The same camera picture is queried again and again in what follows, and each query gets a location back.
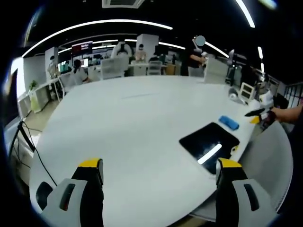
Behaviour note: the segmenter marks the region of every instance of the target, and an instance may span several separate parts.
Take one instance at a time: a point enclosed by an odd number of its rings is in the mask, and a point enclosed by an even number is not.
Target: air vent
[[[102,8],[137,9],[145,0],[102,0]]]

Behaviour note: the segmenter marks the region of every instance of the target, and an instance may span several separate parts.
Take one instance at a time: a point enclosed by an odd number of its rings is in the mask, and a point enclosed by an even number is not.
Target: blue sponge
[[[233,119],[227,116],[221,116],[219,121],[229,127],[231,130],[236,130],[239,128],[239,124],[236,123]]]

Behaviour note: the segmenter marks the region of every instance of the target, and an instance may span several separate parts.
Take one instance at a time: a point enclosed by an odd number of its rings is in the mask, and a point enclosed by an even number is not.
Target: black tablet
[[[230,158],[240,143],[236,137],[214,122],[180,139],[179,142],[199,164],[214,175],[217,159]]]

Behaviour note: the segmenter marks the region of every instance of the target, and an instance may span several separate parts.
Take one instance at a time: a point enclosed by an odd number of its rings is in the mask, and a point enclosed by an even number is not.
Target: ceiling
[[[136,19],[173,27],[160,27],[134,23],[106,23],[79,27],[61,33],[31,51],[27,57],[45,52],[88,36],[99,41],[117,38],[135,39],[134,34],[159,35],[162,42],[186,47],[195,35],[203,35],[206,41],[228,53],[231,49],[247,56],[256,68],[260,68],[258,46],[263,49],[265,71],[286,82],[298,80],[297,55],[302,50],[299,42],[299,7],[290,2],[278,1],[277,10],[269,10],[258,1],[243,0],[256,28],[251,28],[235,0],[145,0],[138,9],[103,9],[101,0],[55,0],[37,11],[26,42],[21,42],[24,52],[33,44],[64,28],[105,19]]]

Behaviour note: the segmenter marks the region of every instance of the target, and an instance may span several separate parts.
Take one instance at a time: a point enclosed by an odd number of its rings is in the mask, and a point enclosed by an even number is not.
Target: yellow object
[[[259,118],[259,116],[254,117],[254,118],[250,121],[250,123],[252,123],[252,124],[258,124],[258,123],[260,123],[260,118]]]
[[[78,167],[97,167],[100,158],[93,158],[82,162]]]
[[[219,158],[221,164],[222,164],[222,168],[236,168],[236,167],[242,167],[241,164],[239,164],[238,162],[235,162],[233,160],[230,159],[226,159],[226,158]]]

